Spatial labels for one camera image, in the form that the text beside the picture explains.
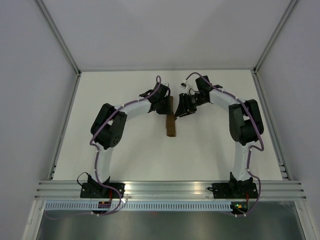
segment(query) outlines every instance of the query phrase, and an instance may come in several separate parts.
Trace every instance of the purple cable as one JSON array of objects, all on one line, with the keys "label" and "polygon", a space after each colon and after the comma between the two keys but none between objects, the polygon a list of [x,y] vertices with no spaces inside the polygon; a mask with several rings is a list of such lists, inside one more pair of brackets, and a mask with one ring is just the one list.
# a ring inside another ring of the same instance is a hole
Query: purple cable
[{"label": "purple cable", "polygon": [[[253,175],[253,174],[251,173],[251,171],[248,171],[248,170],[250,169],[249,167],[250,167],[251,152],[252,152],[252,149],[257,149],[257,150],[259,150],[260,152],[264,151],[264,150],[265,150],[264,142],[262,141],[260,132],[259,132],[259,130],[258,130],[258,127],[257,127],[255,121],[254,121],[254,118],[251,116],[251,114],[250,114],[249,110],[247,109],[246,105],[245,105],[240,99],[238,99],[235,95],[233,95],[233,94],[231,94],[231,93],[229,93],[229,92],[227,92],[227,91],[221,90],[221,89],[213,86],[207,79],[205,79],[205,78],[204,78],[200,73],[198,73],[198,72],[193,72],[193,73],[191,73],[185,80],[187,81],[187,80],[188,80],[192,75],[194,75],[194,74],[196,74],[196,75],[198,75],[200,78],[202,78],[202,79],[203,79],[207,84],[209,84],[214,90],[216,90],[216,91],[218,91],[218,92],[220,92],[220,93],[222,93],[222,94],[226,94],[226,95],[232,97],[232,98],[235,99],[238,103],[241,104],[241,106],[243,107],[245,113],[246,113],[247,116],[249,117],[249,119],[250,119],[250,121],[251,121],[251,123],[252,123],[252,125],[253,125],[254,131],[255,131],[255,133],[256,133],[256,135],[257,135],[257,137],[258,137],[258,140],[259,140],[259,142],[260,142],[261,147],[258,147],[258,146],[256,146],[256,145],[250,145],[250,146],[249,146],[249,153],[248,153],[248,158],[247,158],[247,162],[246,162],[246,169],[247,169],[248,174],[249,174],[251,177],[257,179],[257,180],[258,180],[258,185],[259,185],[258,197],[256,198],[256,201],[255,201],[254,205],[252,206],[252,208],[246,213],[246,215],[247,215],[247,214],[249,214],[249,213],[256,207],[256,205],[257,205],[257,203],[258,203],[258,201],[259,201],[259,199],[260,199],[260,195],[261,195],[261,180],[260,180],[260,178],[259,178],[258,176]],[[237,216],[238,216],[238,217],[243,217],[244,215],[245,215],[245,214],[239,214],[239,215],[237,215]]]},{"label": "purple cable", "polygon": [[[94,143],[94,140],[96,139],[96,137],[97,137],[98,134],[102,131],[102,129],[108,124],[108,122],[109,122],[121,109],[123,109],[123,108],[125,108],[125,107],[127,107],[127,106],[129,106],[129,105],[131,105],[131,104],[135,104],[135,103],[138,103],[138,102],[141,102],[141,101],[145,101],[145,100],[147,100],[148,98],[150,98],[151,96],[153,96],[153,95],[158,91],[158,89],[160,88],[160,85],[161,85],[161,77],[158,75],[158,76],[156,76],[155,80],[156,80],[156,82],[159,83],[159,84],[158,84],[158,86],[155,88],[155,90],[154,90],[152,93],[150,93],[147,97],[144,97],[144,98],[139,99],[139,100],[130,101],[130,102],[127,102],[126,104],[120,106],[117,110],[115,110],[115,111],[110,115],[110,117],[108,117],[108,119],[101,125],[101,127],[98,129],[98,131],[96,131],[96,133],[93,135],[93,137],[92,137],[92,139],[90,140],[89,144],[90,144],[91,146],[94,146],[94,147],[97,149],[97,153],[96,153],[96,155],[95,155],[95,161],[94,161],[94,169],[95,169],[95,170],[96,170],[97,167],[98,167],[98,159],[99,159],[99,154],[100,154],[100,147],[99,147],[97,144]],[[119,203],[118,203],[118,205],[115,207],[115,209],[113,209],[112,211],[106,212],[106,213],[101,213],[100,215],[101,215],[101,216],[104,216],[104,215],[113,214],[114,212],[117,211],[117,209],[118,209],[118,208],[120,207],[120,205],[121,205],[121,194],[120,194],[120,192],[119,192],[116,188],[114,188],[114,187],[112,187],[112,186],[104,185],[104,184],[100,181],[100,179],[99,179],[99,177],[98,177],[98,170],[96,170],[96,171],[94,172],[94,174],[95,174],[95,178],[96,178],[98,184],[100,184],[100,185],[101,185],[102,187],[104,187],[104,188],[108,188],[108,189],[111,189],[111,190],[115,191],[115,192],[119,195]]]}]

